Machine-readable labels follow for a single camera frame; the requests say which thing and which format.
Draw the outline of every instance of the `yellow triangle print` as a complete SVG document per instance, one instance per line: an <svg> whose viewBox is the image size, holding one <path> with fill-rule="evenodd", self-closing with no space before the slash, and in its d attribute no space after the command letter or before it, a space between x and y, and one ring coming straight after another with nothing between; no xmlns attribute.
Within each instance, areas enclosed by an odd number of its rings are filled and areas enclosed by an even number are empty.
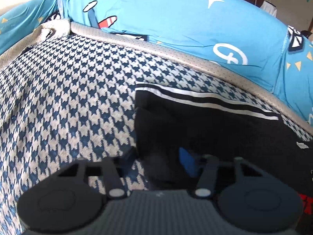
<svg viewBox="0 0 313 235"><path fill-rule="evenodd" d="M312 58L312 54L311 54L311 52L309 51L309 53L307 54L307 56L306 56L308 59L310 59L311 61L313 61L313 58Z"/></svg>
<svg viewBox="0 0 313 235"><path fill-rule="evenodd" d="M297 66L298 70L301 70L301 61L296 62L295 65Z"/></svg>

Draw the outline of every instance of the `cartoon airplane print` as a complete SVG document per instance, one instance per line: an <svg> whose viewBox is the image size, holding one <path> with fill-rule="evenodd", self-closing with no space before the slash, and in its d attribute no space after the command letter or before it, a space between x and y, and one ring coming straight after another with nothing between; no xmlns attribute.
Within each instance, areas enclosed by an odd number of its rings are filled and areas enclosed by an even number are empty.
<svg viewBox="0 0 313 235"><path fill-rule="evenodd" d="M112 26L116 21L117 21L117 16L113 15L110 17L105 18L104 20L98 22L95 12L94 12L94 7L97 5L98 1L92 1L87 4L87 6L83 9L83 12L88 13L88 18L90 21L90 24L94 28L109 28ZM148 36L147 35L139 35L139 34L125 34L125 33L114 33L115 35L121 35L124 37L132 38L132 39L137 39L141 41L147 41Z"/></svg>
<svg viewBox="0 0 313 235"><path fill-rule="evenodd" d="M98 22L94 9L93 7L95 7L97 5L97 1L92 1L90 3L87 4L87 6L83 9L83 12L87 12L88 13L88 18L90 21L90 24L92 27L95 28L109 28L110 26L112 26L116 21L117 21L117 16L110 16L105 18L104 20Z"/></svg>

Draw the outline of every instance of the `houndstooth cushion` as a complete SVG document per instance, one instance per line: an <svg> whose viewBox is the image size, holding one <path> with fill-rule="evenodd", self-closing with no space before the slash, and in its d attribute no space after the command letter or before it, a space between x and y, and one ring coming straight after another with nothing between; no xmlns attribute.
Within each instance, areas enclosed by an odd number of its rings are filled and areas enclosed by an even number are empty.
<svg viewBox="0 0 313 235"><path fill-rule="evenodd" d="M20 195L73 159L97 161L135 145L136 81L213 92L272 107L212 76L151 54L72 35L48 40L0 72L0 234L20 234ZM284 117L303 140L311 136ZM145 189L136 162L123 179ZM98 190L98 178L90 184Z"/></svg>

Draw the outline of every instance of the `blue fabric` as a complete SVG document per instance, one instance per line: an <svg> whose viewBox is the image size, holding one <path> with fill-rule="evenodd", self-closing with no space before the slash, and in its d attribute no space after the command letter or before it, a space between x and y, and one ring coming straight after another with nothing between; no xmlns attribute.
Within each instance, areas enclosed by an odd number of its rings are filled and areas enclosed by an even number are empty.
<svg viewBox="0 0 313 235"><path fill-rule="evenodd" d="M57 0L31 0L0 16L0 55L57 11Z"/></svg>
<svg viewBox="0 0 313 235"><path fill-rule="evenodd" d="M301 50L284 51L274 94L313 126L313 45L302 41Z"/></svg>

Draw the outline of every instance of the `black fabric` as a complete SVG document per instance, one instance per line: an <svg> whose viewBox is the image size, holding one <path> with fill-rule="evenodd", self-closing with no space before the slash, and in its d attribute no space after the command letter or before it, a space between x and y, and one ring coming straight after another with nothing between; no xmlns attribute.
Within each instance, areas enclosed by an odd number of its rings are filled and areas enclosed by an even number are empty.
<svg viewBox="0 0 313 235"><path fill-rule="evenodd" d="M180 103L186 99L189 104ZM178 160L178 149L183 147L197 154L217 156L222 161L241 156L294 188L302 197L313 197L312 142L302 142L279 114L214 97L206 101L218 103L217 108L198 107L203 100L155 85L137 85L137 149L152 189L195 187L197 179L189 178ZM241 110L253 113L233 113ZM313 234L313 227L306 220L312 222L312 218L307 213L303 216L303 227L300 222L298 229L302 234Z"/></svg>

